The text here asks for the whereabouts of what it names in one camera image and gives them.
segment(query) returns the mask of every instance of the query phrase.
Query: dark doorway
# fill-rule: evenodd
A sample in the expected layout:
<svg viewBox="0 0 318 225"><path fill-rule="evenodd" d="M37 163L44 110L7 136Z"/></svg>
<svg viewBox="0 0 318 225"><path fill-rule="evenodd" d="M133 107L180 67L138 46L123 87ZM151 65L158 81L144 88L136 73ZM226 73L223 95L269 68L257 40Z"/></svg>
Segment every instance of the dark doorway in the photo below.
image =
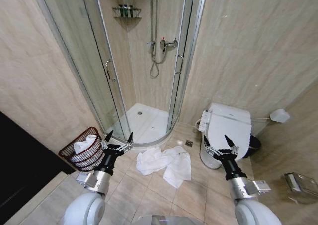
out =
<svg viewBox="0 0 318 225"><path fill-rule="evenodd" d="M2 112L0 123L3 224L59 172L70 174L74 170Z"/></svg>

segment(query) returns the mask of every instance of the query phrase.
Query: towel on floor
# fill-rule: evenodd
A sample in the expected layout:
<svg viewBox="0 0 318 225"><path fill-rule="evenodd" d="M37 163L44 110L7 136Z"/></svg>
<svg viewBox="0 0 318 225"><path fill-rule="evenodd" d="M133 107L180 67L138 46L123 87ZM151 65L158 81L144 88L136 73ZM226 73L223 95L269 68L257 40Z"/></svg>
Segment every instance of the towel on floor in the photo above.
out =
<svg viewBox="0 0 318 225"><path fill-rule="evenodd" d="M184 180L191 180L190 155L181 146L166 149L154 147L137 156L136 169L143 175L166 167L163 178L175 188L179 188Z"/></svg>
<svg viewBox="0 0 318 225"><path fill-rule="evenodd" d="M96 135L88 135L86 137L86 141L84 142L75 142L74 143L74 150L75 154L81 153L84 150L86 150L88 147L90 147L96 139Z"/></svg>

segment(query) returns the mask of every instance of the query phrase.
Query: red wicker basket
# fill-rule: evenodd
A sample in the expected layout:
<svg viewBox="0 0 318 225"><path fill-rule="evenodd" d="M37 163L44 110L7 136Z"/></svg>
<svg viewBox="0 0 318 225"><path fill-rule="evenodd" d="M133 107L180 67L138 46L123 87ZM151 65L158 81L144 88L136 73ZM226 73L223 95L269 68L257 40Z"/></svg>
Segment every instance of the red wicker basket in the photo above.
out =
<svg viewBox="0 0 318 225"><path fill-rule="evenodd" d="M90 134L97 135L93 144L81 153L75 154L74 143L85 141L86 137ZM61 149L59 151L59 156L66 159L79 171L93 170L101 163L102 159L104 158L104 153L101 147L101 137L98 133L98 130L95 127L88 128L73 141L71 141L67 146Z"/></svg>

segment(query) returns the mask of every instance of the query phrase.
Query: shower door handle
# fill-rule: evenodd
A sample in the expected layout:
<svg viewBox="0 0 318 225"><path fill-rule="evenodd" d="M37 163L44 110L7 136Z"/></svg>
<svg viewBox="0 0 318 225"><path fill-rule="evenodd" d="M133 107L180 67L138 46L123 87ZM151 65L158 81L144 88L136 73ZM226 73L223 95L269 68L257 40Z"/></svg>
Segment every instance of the shower door handle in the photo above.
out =
<svg viewBox="0 0 318 225"><path fill-rule="evenodd" d="M183 55L178 55L178 57L180 57L181 58L181 67L180 67L180 71L176 71L175 72L175 74L179 74L180 72L181 72L181 70L182 70L182 66L183 66Z"/></svg>
<svg viewBox="0 0 318 225"><path fill-rule="evenodd" d="M111 59L108 59L108 60L106 61L106 63L105 63L105 68L106 68L106 71L107 71L108 79L111 80L112 82L115 82L116 79L114 79L114 78L111 79L111 78L110 78L110 73L109 73L109 69L108 69L108 63L110 63L110 62L112 62Z"/></svg>

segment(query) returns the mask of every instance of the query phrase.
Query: shower enclosure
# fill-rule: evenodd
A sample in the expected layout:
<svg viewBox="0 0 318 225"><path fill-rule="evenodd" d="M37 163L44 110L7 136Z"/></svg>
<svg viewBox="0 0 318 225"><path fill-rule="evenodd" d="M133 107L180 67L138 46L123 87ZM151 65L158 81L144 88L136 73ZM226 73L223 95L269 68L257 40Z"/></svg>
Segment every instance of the shower enclosure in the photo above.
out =
<svg viewBox="0 0 318 225"><path fill-rule="evenodd" d="M37 0L102 130L166 138L183 101L204 0Z"/></svg>

